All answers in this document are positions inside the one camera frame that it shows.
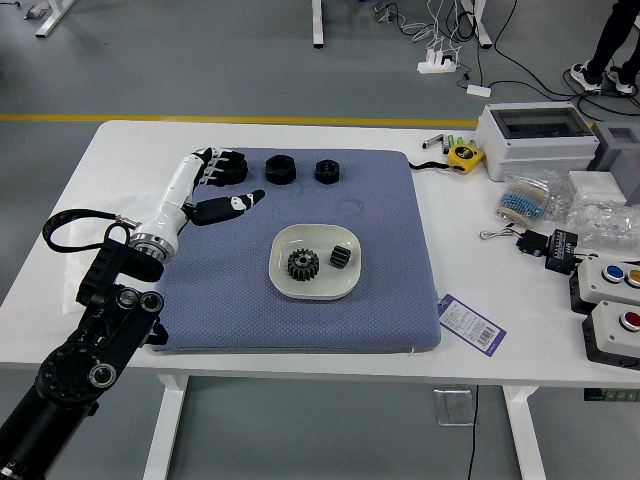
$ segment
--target table leg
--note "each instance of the table leg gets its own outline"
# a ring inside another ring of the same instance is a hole
[[[484,5],[486,0],[460,0],[462,7],[467,12],[473,12],[473,14],[467,14],[467,18],[471,25],[473,25],[473,17],[476,18],[476,35],[478,36],[478,41],[480,42],[480,46],[482,48],[491,48],[493,42],[491,38],[489,38],[489,34],[484,28],[482,24],[482,12],[484,11]]]
[[[507,403],[513,441],[516,446],[522,480],[545,480],[540,448],[529,411],[529,396],[538,387],[502,387]]]
[[[49,18],[42,24],[40,29],[36,32],[36,37],[44,38],[49,35],[49,32],[53,30],[53,27],[62,19],[67,10],[71,8],[73,2],[76,0],[48,0],[49,5],[51,5],[51,15]]]
[[[180,424],[182,402],[187,393],[188,375],[158,375],[164,383],[164,396],[143,480],[166,480],[171,464],[173,443]]]
[[[322,33],[322,0],[311,0],[311,10],[313,11],[313,46],[322,48],[324,36]]]

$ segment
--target purple tag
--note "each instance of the purple tag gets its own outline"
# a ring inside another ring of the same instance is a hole
[[[438,317],[444,328],[488,357],[493,355],[507,334],[495,323],[449,294],[438,303]]]

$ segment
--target robotic arm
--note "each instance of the robotic arm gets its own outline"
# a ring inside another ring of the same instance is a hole
[[[138,347],[167,342],[159,320],[164,306],[160,294],[115,284],[116,277],[123,273],[146,282],[158,281],[163,264],[177,254],[178,234],[189,220],[198,226],[231,220],[260,201],[262,190],[190,203],[196,185],[240,183],[246,172],[240,153],[199,150],[183,159],[149,222],[88,210],[60,212],[47,221],[43,236],[52,249],[100,250],[76,297],[86,307],[78,328],[42,363],[34,385],[0,427],[1,480],[43,480],[80,423],[96,412],[98,398],[115,384]],[[91,214],[115,220],[102,244],[61,247],[53,243],[51,236],[57,228]],[[109,238],[113,226],[127,231],[126,243]]]

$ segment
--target blue mat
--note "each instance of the blue mat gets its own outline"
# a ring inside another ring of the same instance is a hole
[[[438,299],[403,154],[235,150],[246,155],[247,180],[199,186],[194,203],[257,189],[266,196],[238,219],[184,228],[178,255],[158,285],[169,342],[157,350],[402,352],[440,343]],[[265,161],[276,154],[295,159],[297,178],[289,185],[264,178]],[[315,164],[327,158],[340,164],[333,185],[314,179]],[[273,239],[302,223],[339,225],[360,241],[360,280],[345,297],[292,299],[271,283]]]

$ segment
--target tape measure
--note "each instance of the tape measure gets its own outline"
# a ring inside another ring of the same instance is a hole
[[[449,165],[462,168],[465,175],[473,170],[484,158],[484,152],[466,143],[451,146],[447,160]]]

